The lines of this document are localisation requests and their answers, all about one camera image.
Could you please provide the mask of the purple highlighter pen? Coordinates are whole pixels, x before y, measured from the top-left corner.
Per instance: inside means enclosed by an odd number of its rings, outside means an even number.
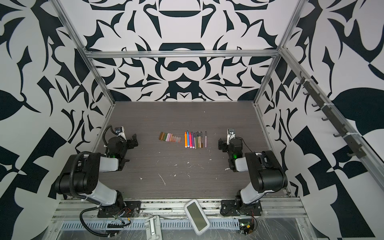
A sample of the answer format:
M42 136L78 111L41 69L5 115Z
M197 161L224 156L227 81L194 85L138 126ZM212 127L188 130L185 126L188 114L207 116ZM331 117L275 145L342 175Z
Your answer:
M195 144L195 133L191 133L191 143L192 143L192 148L195 149L196 148L196 144Z

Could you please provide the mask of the pink red highlighter pen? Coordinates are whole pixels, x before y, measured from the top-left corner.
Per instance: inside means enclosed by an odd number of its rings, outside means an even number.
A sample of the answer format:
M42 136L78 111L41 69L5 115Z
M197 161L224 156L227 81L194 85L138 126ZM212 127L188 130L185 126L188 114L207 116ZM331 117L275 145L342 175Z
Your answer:
M190 132L190 147L194 148L194 145L193 145L193 133L192 132Z

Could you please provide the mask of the blue highlighter pen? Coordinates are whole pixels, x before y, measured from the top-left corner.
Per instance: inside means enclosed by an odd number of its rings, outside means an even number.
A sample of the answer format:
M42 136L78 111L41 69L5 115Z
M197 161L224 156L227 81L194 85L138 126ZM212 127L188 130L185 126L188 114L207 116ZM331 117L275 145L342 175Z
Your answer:
M191 144L190 144L190 133L189 133L189 131L187 131L187 147L188 147L188 148L191 147Z

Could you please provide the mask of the orange highlighter pen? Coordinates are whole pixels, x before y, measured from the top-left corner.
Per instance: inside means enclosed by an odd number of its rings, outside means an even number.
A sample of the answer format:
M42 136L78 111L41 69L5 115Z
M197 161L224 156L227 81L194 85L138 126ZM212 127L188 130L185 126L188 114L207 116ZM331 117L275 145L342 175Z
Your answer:
M188 134L185 132L185 148L188 148Z

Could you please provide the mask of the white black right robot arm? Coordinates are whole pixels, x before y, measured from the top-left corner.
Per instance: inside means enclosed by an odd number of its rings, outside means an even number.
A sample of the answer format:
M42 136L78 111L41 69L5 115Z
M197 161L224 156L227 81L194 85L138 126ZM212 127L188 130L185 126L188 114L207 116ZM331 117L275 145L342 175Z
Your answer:
M218 141L218 149L229 156L229 168L233 172L247 172L250 183L239 190L236 204L239 207L257 203L269 193L288 186L288 178L272 151L243 153L243 139L232 138L229 142Z

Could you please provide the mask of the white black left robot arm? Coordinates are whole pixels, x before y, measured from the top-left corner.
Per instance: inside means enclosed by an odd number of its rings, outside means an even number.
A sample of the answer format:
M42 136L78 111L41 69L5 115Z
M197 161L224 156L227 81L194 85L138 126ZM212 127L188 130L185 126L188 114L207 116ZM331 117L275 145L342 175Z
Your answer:
M124 169L126 153L139 145L137 135L125 139L118 135L107 142L106 153L81 152L71 155L55 182L55 190L101 207L122 209L121 192L110 189L99 180L100 173L120 172Z

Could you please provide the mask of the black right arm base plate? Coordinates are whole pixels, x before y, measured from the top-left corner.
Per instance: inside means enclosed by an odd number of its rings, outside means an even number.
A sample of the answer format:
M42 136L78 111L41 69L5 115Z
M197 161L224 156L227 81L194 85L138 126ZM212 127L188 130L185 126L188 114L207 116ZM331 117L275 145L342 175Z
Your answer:
M254 216L262 215L261 203L239 206L235 200L221 200L220 214L224 217Z

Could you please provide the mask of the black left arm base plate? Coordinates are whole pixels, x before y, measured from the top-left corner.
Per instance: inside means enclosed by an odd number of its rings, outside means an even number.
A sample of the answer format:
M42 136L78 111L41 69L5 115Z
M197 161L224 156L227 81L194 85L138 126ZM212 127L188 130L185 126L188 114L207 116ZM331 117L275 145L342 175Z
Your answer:
M141 211L141 201L124 201L121 204L102 206L98 211L98 218L122 217L130 218Z

